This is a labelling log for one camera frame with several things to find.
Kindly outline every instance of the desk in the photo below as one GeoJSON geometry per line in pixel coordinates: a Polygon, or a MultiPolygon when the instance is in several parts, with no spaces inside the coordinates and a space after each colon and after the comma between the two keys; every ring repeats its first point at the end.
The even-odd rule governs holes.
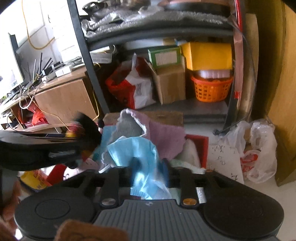
{"type": "MultiPolygon", "coordinates": [[[[22,105],[26,105],[24,101],[28,98],[28,96],[22,96],[22,105]]],[[[10,109],[20,122],[21,117],[18,115],[19,101],[20,98],[1,105],[0,113],[10,109]]],[[[92,119],[97,116],[93,90],[86,75],[85,67],[55,78],[46,84],[42,83],[35,93],[35,101],[41,110],[58,115],[66,124],[73,120],[77,112],[82,112],[92,119]]],[[[63,126],[56,116],[47,113],[44,113],[44,115],[49,123],[45,128],[63,126]]]]}

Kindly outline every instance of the red and white bag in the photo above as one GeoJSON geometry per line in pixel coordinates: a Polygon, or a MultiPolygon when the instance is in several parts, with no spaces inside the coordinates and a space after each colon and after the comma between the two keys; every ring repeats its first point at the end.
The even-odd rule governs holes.
{"type": "Polygon", "coordinates": [[[106,85],[121,103],[130,109],[140,109],[154,104],[152,77],[144,58],[133,55],[133,59],[122,62],[106,80],[106,85]]]}

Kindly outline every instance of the basket rim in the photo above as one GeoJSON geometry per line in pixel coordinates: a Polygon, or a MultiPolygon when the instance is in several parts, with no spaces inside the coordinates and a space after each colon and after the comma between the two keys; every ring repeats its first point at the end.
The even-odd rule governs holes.
{"type": "Polygon", "coordinates": [[[210,85],[210,86],[218,86],[218,85],[227,85],[227,84],[231,84],[233,82],[233,76],[231,76],[228,80],[225,81],[221,81],[221,82],[209,82],[204,78],[197,79],[193,76],[193,74],[191,74],[191,80],[195,83],[195,84],[200,84],[200,85],[210,85]]]}

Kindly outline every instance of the brown cardboard box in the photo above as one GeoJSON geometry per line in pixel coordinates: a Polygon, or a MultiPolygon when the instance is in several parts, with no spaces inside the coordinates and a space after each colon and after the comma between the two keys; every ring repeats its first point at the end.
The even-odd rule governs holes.
{"type": "Polygon", "coordinates": [[[153,82],[161,104],[169,104],[178,100],[185,100],[185,63],[181,57],[181,64],[159,68],[152,71],[153,82]]]}

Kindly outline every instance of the yellow box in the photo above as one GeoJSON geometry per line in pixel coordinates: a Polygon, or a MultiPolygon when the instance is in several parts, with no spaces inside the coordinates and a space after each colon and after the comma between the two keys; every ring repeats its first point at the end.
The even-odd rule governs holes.
{"type": "Polygon", "coordinates": [[[189,42],[181,48],[190,70],[232,69],[231,44],[189,42]]]}

